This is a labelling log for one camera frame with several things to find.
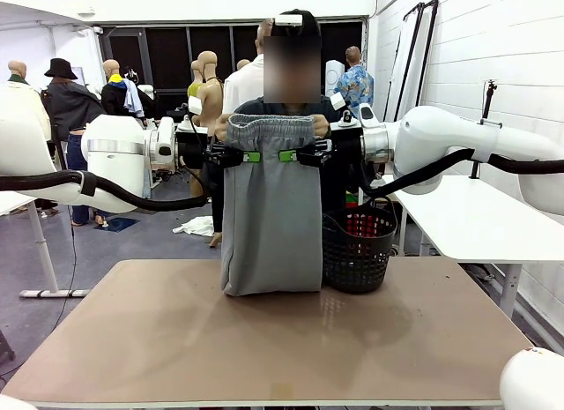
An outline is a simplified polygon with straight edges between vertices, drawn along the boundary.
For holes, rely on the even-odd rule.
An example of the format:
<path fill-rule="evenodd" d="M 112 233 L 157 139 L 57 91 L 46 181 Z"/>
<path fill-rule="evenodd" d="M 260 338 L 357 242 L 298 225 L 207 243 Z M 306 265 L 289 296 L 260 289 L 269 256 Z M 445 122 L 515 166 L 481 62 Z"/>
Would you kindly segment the mannequin with black hat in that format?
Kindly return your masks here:
<path fill-rule="evenodd" d="M 68 61 L 51 59 L 45 76 L 51 81 L 41 91 L 41 102 L 48 113 L 53 139 L 66 141 L 72 131 L 83 130 L 96 117 L 105 114 L 100 100 L 75 82 L 78 77 Z"/>

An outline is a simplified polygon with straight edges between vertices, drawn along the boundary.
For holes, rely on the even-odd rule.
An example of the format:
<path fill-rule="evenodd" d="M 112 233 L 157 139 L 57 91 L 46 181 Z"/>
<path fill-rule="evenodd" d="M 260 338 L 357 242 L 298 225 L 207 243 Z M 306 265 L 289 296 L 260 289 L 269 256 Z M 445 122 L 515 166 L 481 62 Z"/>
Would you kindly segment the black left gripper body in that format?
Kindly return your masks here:
<path fill-rule="evenodd" d="M 200 132 L 176 132 L 177 158 L 187 168 L 202 168 L 205 163 L 215 159 L 225 149 L 225 145 L 216 138 L 208 138 Z"/>

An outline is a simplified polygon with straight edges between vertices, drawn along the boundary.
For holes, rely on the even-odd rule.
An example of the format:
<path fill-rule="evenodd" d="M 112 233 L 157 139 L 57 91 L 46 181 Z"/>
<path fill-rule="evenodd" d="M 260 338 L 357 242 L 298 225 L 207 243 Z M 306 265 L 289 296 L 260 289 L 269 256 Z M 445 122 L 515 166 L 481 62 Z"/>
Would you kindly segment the mannequin in yellow top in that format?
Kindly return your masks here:
<path fill-rule="evenodd" d="M 199 60 L 195 60 L 191 63 L 191 70 L 192 82 L 187 89 L 187 95 L 196 97 L 199 87 L 204 83 L 204 67 Z"/>

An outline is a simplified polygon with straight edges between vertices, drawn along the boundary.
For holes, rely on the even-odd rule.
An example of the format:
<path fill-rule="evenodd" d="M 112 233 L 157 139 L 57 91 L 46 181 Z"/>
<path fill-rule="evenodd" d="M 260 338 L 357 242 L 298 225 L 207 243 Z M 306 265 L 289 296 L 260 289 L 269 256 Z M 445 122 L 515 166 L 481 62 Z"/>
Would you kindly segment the white cloth on floor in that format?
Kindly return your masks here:
<path fill-rule="evenodd" d="M 182 223 L 179 227 L 172 229 L 174 234 L 187 234 L 212 237 L 214 227 L 212 216 L 197 216 L 192 220 Z"/>

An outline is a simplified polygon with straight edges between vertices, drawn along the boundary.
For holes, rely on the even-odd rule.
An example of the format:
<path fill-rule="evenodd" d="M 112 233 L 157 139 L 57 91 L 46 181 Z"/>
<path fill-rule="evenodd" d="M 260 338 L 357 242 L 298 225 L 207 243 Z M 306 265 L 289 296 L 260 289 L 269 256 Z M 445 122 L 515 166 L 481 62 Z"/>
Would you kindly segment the half mannequin in blue jeans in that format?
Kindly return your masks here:
<path fill-rule="evenodd" d="M 85 130 L 71 131 L 67 138 L 66 163 L 70 170 L 86 171 L 87 162 L 82 154 L 82 136 Z M 73 205 L 71 210 L 71 222 L 75 227 L 84 226 L 90 220 L 90 208 L 87 205 Z M 102 210 L 92 210 L 95 223 L 99 226 L 107 225 L 108 213 Z"/>

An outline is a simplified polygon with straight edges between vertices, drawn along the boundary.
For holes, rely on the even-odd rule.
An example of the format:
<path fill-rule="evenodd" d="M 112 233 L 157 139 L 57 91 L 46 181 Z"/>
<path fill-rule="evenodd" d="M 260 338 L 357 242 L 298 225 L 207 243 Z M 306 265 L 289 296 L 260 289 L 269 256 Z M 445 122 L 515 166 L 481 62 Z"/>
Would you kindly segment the mannequin with yellow scarf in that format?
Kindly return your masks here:
<path fill-rule="evenodd" d="M 131 116 L 146 124 L 155 115 L 154 102 L 130 79 L 120 73 L 120 65 L 114 59 L 102 64 L 107 83 L 101 89 L 101 104 L 112 116 Z"/>

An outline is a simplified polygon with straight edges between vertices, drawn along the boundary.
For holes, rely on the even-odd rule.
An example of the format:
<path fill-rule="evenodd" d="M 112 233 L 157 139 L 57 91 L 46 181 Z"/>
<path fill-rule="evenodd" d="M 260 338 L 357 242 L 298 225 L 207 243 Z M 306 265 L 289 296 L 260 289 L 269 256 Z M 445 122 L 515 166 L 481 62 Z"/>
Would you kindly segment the person's right hand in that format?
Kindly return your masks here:
<path fill-rule="evenodd" d="M 222 114 L 219 116 L 215 123 L 214 135 L 219 141 L 224 141 L 226 139 L 227 127 L 229 123 L 229 118 L 232 114 Z"/>

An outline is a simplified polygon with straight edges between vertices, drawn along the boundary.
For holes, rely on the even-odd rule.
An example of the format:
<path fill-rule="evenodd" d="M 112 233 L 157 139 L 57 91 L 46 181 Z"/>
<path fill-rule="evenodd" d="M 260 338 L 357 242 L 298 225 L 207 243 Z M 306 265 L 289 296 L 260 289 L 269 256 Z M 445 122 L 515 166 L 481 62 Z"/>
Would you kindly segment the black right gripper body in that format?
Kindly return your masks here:
<path fill-rule="evenodd" d="M 361 160 L 361 127 L 335 127 L 325 138 L 316 140 L 316 149 L 322 154 L 323 167 L 332 164 L 351 164 Z"/>

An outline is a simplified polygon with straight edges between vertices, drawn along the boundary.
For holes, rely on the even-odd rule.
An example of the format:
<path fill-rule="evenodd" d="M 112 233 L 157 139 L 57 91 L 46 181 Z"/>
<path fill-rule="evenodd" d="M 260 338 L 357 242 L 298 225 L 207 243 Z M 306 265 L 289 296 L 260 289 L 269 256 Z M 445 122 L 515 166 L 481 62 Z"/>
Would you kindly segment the person in dark shirt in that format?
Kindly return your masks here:
<path fill-rule="evenodd" d="M 317 39 L 321 37 L 321 29 L 316 18 L 309 11 L 294 9 L 287 11 L 287 15 L 295 14 L 302 17 L 302 25 L 295 27 L 278 27 L 274 21 L 271 35 L 281 36 L 283 34 L 305 34 Z M 266 103 L 263 96 L 240 105 L 232 114 L 240 113 L 246 115 L 282 115 L 282 116 L 312 116 L 324 115 L 329 123 L 339 120 L 339 114 L 333 109 L 330 99 L 322 96 L 317 103 Z M 345 164 L 332 163 L 321 169 L 322 179 L 322 204 L 323 210 L 340 209 L 345 206 L 345 175 L 347 168 Z"/>

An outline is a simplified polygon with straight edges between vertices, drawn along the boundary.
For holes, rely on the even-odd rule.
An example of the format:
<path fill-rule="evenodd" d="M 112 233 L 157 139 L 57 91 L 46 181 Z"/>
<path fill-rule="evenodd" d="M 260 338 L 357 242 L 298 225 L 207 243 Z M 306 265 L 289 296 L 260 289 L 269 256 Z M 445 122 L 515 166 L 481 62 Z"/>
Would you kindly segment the mannequin with white shawl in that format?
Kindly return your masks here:
<path fill-rule="evenodd" d="M 223 114 L 232 114 L 240 105 L 263 96 L 264 40 L 271 35 L 273 19 L 265 19 L 257 28 L 253 61 L 232 73 L 225 81 Z"/>

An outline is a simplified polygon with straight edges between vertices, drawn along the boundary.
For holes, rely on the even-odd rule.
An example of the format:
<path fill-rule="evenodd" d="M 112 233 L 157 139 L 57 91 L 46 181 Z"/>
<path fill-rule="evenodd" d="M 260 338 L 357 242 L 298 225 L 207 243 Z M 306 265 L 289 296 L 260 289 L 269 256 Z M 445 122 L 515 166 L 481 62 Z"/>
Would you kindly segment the tall black metal frame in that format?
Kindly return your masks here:
<path fill-rule="evenodd" d="M 400 24 L 396 54 L 390 76 L 383 121 L 399 121 L 415 105 L 419 69 L 418 40 L 423 17 L 422 2 L 416 4 Z"/>
<path fill-rule="evenodd" d="M 439 0 L 431 0 L 425 4 L 418 4 L 413 45 L 410 46 L 401 109 L 399 110 L 401 116 L 411 108 L 417 107 L 421 102 L 439 3 Z"/>

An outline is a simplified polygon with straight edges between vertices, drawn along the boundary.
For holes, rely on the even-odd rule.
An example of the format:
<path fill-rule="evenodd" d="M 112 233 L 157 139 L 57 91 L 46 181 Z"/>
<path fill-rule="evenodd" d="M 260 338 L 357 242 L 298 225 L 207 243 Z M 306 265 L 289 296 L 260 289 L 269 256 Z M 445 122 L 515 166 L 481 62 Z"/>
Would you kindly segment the grey training pants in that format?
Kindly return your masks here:
<path fill-rule="evenodd" d="M 220 285 L 224 294 L 317 292 L 322 285 L 318 168 L 278 152 L 316 140 L 310 116 L 232 114 L 225 144 L 259 152 L 259 163 L 224 171 Z"/>

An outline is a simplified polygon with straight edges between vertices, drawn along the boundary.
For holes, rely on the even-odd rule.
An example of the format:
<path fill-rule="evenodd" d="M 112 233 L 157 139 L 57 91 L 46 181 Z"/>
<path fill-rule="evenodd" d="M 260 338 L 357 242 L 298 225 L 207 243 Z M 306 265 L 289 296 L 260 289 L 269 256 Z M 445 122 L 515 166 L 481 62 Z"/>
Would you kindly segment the bare mannequin in black trousers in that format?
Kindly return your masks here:
<path fill-rule="evenodd" d="M 210 50 L 201 52 L 197 61 L 204 69 L 204 83 L 197 91 L 197 98 L 202 104 L 202 112 L 197 117 L 197 122 L 200 127 L 206 128 L 207 144 L 210 145 L 215 141 L 215 125 L 223 108 L 223 84 L 216 74 L 218 58 L 214 52 Z M 212 201 L 213 235 L 209 246 L 215 248 L 222 240 L 223 181 L 221 180 L 221 173 L 218 167 L 212 162 L 205 162 L 204 174 L 208 182 Z"/>

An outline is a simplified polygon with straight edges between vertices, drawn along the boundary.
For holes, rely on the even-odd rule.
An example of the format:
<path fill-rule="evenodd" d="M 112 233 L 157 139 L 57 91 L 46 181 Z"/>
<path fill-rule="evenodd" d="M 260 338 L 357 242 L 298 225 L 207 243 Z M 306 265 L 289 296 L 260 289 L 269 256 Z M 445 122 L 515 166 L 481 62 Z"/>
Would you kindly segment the person in floral blue shirt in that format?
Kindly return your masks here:
<path fill-rule="evenodd" d="M 362 66 L 360 49 L 357 46 L 351 46 L 345 51 L 345 60 L 349 69 L 339 78 L 333 92 L 342 95 L 343 99 L 349 103 L 348 108 L 353 116 L 359 119 L 360 104 L 366 103 L 373 106 L 375 81 Z"/>

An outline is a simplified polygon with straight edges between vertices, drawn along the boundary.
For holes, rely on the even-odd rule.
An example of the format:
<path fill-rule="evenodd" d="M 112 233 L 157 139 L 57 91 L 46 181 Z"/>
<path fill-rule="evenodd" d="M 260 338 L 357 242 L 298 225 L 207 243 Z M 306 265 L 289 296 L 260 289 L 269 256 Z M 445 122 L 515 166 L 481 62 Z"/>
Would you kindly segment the black tripod stand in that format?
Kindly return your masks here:
<path fill-rule="evenodd" d="M 489 118 L 489 112 L 490 112 L 492 99 L 493 99 L 494 93 L 497 90 L 497 88 L 498 88 L 498 85 L 497 85 L 497 79 L 496 78 L 490 78 L 490 79 L 487 79 L 484 82 L 481 117 L 479 119 L 480 125 L 489 124 L 489 125 L 498 126 L 499 128 L 502 127 L 502 123 L 496 122 L 496 121 L 491 120 Z M 478 161 L 474 160 L 472 162 L 470 178 L 471 179 L 479 179 L 480 178 L 480 163 Z"/>

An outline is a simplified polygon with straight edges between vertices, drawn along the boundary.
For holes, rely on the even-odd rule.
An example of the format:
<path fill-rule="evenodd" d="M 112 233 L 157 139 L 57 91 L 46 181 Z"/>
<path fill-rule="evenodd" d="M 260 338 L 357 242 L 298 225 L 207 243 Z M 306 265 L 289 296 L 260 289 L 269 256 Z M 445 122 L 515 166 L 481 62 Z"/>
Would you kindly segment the black plastic laundry basket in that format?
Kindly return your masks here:
<path fill-rule="evenodd" d="M 323 215 L 323 283 L 339 292 L 365 294 L 384 281 L 397 216 L 389 198 Z"/>

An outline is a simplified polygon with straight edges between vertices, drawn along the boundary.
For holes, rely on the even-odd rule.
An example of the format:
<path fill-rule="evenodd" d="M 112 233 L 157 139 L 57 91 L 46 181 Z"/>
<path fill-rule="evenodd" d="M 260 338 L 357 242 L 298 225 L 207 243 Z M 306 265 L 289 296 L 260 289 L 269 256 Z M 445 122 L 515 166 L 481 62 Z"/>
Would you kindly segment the mannequin in cream jacket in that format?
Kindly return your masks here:
<path fill-rule="evenodd" d="M 4 86 L 0 86 L 0 104 L 25 108 L 41 125 L 44 138 L 51 140 L 51 124 L 40 94 L 26 81 L 26 65 L 12 60 L 8 62 L 11 73 Z"/>

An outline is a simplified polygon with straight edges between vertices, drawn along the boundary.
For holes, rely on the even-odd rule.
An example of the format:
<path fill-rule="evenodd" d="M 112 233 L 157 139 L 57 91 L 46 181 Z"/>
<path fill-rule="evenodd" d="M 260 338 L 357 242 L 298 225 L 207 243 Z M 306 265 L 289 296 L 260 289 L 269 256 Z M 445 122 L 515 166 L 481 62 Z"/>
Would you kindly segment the large white table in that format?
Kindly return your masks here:
<path fill-rule="evenodd" d="M 458 263 L 508 266 L 500 308 L 509 317 L 525 264 L 564 264 L 564 226 L 479 179 L 445 175 L 427 194 L 395 196 L 422 232 L 420 255 L 434 246 Z"/>

